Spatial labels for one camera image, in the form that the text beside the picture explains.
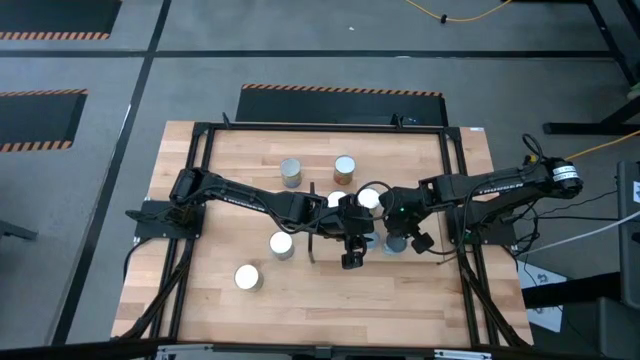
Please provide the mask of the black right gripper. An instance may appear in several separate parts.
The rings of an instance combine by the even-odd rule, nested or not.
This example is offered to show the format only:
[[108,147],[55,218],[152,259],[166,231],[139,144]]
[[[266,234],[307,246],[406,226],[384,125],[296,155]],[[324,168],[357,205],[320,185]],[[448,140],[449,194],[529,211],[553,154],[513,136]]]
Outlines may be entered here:
[[406,240],[412,238],[411,246],[418,254],[431,249],[433,238],[420,230],[420,223],[433,212],[429,190],[393,187],[380,196],[380,202],[384,208],[383,224],[387,235],[400,235]]

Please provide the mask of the tall oranges can green label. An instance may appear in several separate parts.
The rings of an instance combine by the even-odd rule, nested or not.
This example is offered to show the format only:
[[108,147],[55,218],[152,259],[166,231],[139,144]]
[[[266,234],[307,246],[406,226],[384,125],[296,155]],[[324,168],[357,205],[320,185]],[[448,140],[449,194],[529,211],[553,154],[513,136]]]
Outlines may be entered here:
[[358,203],[369,209],[375,210],[380,206],[380,194],[373,188],[364,188],[357,194]]

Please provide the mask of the short can teal white label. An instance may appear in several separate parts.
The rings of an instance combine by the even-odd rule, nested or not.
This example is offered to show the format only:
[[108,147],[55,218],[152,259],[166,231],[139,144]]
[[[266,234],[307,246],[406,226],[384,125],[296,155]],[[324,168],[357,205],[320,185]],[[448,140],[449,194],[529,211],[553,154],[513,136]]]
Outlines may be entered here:
[[398,255],[407,248],[407,240],[400,235],[388,234],[383,244],[383,252],[387,255]]

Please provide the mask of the tall can yellow orange label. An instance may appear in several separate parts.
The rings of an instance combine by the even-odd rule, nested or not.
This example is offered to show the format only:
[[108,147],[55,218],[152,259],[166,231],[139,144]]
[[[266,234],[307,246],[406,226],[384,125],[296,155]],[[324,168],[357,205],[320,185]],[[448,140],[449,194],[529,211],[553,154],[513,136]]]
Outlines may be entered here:
[[356,169],[355,160],[348,155],[341,155],[336,158],[334,163],[333,179],[339,185],[348,185],[353,180]]

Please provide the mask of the tall berries can blue label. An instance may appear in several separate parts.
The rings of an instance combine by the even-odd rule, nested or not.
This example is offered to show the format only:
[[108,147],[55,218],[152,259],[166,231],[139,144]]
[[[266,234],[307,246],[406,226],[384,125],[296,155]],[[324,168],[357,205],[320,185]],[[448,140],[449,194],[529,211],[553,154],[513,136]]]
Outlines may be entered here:
[[295,246],[292,237],[282,231],[275,232],[269,239],[271,253],[281,261],[287,260],[294,255]]

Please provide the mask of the tall peaches can blue label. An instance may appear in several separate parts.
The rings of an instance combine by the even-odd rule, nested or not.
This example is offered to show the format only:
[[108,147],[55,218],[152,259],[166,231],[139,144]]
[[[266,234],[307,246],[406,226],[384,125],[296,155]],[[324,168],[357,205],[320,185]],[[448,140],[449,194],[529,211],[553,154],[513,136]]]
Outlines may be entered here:
[[301,163],[295,158],[284,159],[280,164],[280,173],[287,188],[296,188],[302,182]]

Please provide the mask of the black mat orange hazard stripe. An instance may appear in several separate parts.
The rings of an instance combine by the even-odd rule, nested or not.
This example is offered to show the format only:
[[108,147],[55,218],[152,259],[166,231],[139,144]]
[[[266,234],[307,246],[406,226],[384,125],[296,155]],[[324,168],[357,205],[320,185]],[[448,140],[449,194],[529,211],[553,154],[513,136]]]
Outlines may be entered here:
[[123,0],[0,0],[0,40],[106,40]]
[[312,85],[245,84],[238,122],[448,125],[444,96],[434,91]]
[[0,92],[0,153],[72,147],[87,89]]

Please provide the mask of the white paper sheet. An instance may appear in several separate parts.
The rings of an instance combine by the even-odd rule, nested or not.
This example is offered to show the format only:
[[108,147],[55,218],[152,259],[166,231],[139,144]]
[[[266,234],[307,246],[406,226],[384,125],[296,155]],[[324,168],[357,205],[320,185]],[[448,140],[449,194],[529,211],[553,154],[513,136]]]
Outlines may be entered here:
[[[525,261],[517,261],[518,276],[522,290],[542,285],[564,283],[565,276],[546,269],[530,265]],[[527,318],[531,324],[559,333],[562,329],[563,306],[527,309]]]

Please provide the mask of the black crossbar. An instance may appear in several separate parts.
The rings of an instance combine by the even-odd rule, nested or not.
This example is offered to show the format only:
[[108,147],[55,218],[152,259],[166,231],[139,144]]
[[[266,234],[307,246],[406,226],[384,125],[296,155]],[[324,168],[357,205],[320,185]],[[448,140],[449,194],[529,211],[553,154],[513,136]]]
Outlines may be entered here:
[[[235,343],[178,343],[169,338],[118,339],[106,342],[63,344],[0,350],[0,360],[131,360],[155,355],[157,348],[174,344],[212,344],[212,353],[304,355],[326,360],[341,356],[420,357],[434,360],[434,350],[444,348],[363,347],[325,345],[264,345]],[[493,360],[621,360],[602,356],[551,353],[533,348],[478,345],[467,350],[492,354]]]

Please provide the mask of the grey chair leg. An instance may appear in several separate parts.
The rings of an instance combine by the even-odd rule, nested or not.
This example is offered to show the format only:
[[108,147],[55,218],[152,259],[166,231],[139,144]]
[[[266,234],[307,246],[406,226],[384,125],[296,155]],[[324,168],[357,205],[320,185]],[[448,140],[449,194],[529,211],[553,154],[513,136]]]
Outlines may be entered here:
[[37,235],[37,232],[0,220],[0,239],[3,237],[17,237],[23,240],[35,240]]

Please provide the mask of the wooden shelf board black frame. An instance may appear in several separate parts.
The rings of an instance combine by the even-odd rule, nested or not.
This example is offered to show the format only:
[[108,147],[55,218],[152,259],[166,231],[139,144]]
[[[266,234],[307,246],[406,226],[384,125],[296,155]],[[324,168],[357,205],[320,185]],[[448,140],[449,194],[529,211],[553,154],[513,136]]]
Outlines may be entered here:
[[[442,220],[438,214],[429,215],[419,224],[419,227],[420,232],[427,232],[433,238],[435,244],[432,250],[443,251],[450,249],[447,244],[442,245],[441,237],[447,235],[447,230],[442,228]],[[454,260],[445,262],[445,256],[442,255],[435,255],[429,252],[424,252],[421,255],[416,254],[411,248],[411,239],[407,240],[407,248],[405,251],[398,254],[388,254],[384,251],[387,231],[381,220],[375,222],[375,232],[379,235],[380,239],[373,249],[368,250],[364,258],[364,266],[357,269],[359,272],[369,271],[374,267],[426,267],[433,271],[444,271],[454,263]],[[340,255],[344,253],[342,242],[315,236],[313,252],[317,261],[336,262],[335,267],[338,270],[341,269]]]

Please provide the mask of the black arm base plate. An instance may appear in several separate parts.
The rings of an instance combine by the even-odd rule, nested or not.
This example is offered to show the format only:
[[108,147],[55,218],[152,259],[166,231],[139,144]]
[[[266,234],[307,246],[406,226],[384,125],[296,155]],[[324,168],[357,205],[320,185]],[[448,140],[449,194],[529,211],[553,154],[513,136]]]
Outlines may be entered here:
[[204,205],[147,200],[140,210],[127,210],[125,214],[136,222],[135,236],[141,239],[196,239],[202,233],[205,212]]
[[[458,235],[458,228],[462,224],[462,212],[461,207],[445,211],[451,240]],[[468,213],[466,229],[462,235],[465,245],[511,245],[516,240],[514,227],[506,221],[506,215],[499,215],[491,221],[479,222]]]

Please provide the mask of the black aluminium table frame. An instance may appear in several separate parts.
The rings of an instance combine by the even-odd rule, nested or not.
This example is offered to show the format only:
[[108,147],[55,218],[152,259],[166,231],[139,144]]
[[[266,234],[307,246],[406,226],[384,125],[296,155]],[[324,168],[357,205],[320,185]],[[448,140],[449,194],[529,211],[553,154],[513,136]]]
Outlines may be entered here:
[[[363,126],[234,124],[216,126],[193,145],[190,122],[166,125],[149,185],[149,196],[164,200],[188,158],[210,156],[209,167],[223,177],[268,191],[283,184],[280,163],[302,164],[302,190],[326,195],[337,189],[335,159],[355,159],[355,192],[368,181],[413,187],[423,178],[493,168],[481,128],[402,129]],[[444,271],[392,267],[356,272],[336,262],[317,261],[314,238],[296,234],[295,252],[278,260],[268,242],[276,226],[263,214],[221,201],[208,204],[203,232],[185,284],[168,299],[162,335],[183,342],[287,344],[407,348],[466,348],[487,341],[479,301],[463,283],[449,250],[433,250],[454,263]],[[234,283],[234,273],[254,265],[260,290]]]

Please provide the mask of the silver frame bracket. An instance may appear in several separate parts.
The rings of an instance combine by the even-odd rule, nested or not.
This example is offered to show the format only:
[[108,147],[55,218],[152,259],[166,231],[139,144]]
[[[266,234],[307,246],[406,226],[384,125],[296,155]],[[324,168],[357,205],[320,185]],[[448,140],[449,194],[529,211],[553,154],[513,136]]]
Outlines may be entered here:
[[185,360],[191,355],[204,355],[212,352],[212,344],[163,345],[157,348],[153,360]]
[[434,360],[493,360],[491,353],[467,350],[435,349]]

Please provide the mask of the black desk leg frame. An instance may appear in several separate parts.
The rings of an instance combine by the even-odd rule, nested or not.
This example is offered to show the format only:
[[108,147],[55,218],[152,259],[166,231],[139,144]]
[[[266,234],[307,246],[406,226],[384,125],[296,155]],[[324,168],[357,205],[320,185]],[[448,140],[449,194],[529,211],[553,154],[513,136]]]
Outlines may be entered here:
[[[621,8],[626,21],[631,26],[634,34],[640,40],[640,8],[634,0],[616,0]],[[622,71],[625,79],[630,85],[636,84],[636,77],[628,66],[627,60],[623,52],[618,47],[613,34],[609,30],[604,17],[597,8],[594,0],[586,0],[588,6],[600,33],[607,44],[612,58]],[[629,121],[640,115],[640,98],[629,100],[618,110],[614,111],[603,120],[595,123],[563,123],[548,122],[542,128],[545,134],[549,135],[598,135],[598,136],[614,136],[614,135],[630,135],[637,136],[640,131],[640,124],[630,124]]]

